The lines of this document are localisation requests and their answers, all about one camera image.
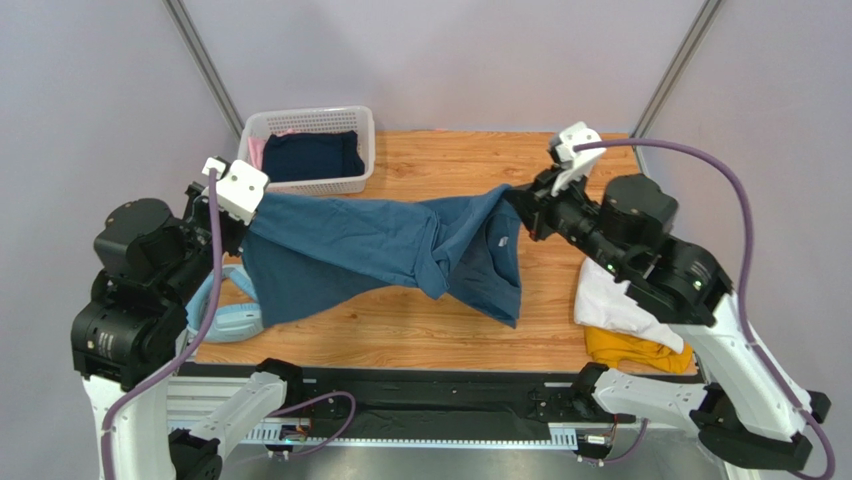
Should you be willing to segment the teal blue t shirt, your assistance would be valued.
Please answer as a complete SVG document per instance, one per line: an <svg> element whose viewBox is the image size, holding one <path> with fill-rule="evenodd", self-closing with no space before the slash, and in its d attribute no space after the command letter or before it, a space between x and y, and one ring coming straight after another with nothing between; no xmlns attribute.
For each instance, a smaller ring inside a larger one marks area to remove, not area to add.
<svg viewBox="0 0 852 480"><path fill-rule="evenodd" d="M515 327L521 221L508 189L420 202L265 195L243 241L264 326L400 286Z"/></svg>

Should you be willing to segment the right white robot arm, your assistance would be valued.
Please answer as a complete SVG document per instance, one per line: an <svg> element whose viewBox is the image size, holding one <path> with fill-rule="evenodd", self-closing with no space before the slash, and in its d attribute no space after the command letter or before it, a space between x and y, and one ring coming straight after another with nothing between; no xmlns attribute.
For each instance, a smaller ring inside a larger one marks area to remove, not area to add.
<svg viewBox="0 0 852 480"><path fill-rule="evenodd" d="M732 282L716 258L670 232L678 205L641 174L610 181L601 201L577 179L554 190L541 172L504 197L534 240L558 234L614 280L644 312L678 334L711 374L705 385L667 383L586 365L579 389L604 411L678 428L711 453L752 470L799 472L812 452L809 420L828 397L798 387L740 323Z"/></svg>

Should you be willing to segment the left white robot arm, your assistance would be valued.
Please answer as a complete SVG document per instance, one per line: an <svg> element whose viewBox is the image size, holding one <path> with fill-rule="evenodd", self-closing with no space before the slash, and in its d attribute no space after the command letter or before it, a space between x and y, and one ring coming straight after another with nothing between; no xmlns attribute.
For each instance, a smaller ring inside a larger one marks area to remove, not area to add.
<svg viewBox="0 0 852 480"><path fill-rule="evenodd" d="M270 358L199 423L169 428L169 380L189 354L187 305L204 281L223 277L224 254L248 229L201 185L186 194L182 217L153 198L117 207L94 241L102 267L70 342L105 479L216 479L251 430L305 396L302 369Z"/></svg>

